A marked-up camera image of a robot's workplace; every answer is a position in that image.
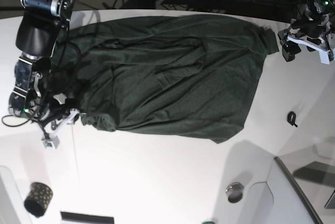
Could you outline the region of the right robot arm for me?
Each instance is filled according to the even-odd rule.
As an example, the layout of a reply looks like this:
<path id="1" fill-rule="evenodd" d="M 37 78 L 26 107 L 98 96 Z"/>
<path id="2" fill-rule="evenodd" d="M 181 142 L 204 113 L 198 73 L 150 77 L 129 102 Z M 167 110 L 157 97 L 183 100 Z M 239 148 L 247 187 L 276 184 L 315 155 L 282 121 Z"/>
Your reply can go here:
<path id="1" fill-rule="evenodd" d="M 55 71 L 51 58 L 60 32 L 69 33 L 75 0 L 20 0 L 23 19 L 16 36 L 16 47 L 22 51 L 14 68 L 15 86 L 9 97 L 11 116 L 36 123 L 43 140 L 51 141 L 45 126 L 62 116 L 61 124 L 72 120 L 77 111 L 60 105 L 54 98 L 51 82 Z"/>

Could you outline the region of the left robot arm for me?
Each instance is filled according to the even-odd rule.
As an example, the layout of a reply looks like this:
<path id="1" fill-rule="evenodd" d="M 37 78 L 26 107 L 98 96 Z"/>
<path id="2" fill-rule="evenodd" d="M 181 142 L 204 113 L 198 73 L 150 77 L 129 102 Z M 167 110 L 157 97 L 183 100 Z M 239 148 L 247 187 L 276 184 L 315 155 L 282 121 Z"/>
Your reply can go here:
<path id="1" fill-rule="evenodd" d="M 282 55 L 293 61 L 306 46 L 319 54 L 322 64 L 334 61 L 334 0 L 285 0 L 297 7 L 299 17 L 278 32 Z"/>

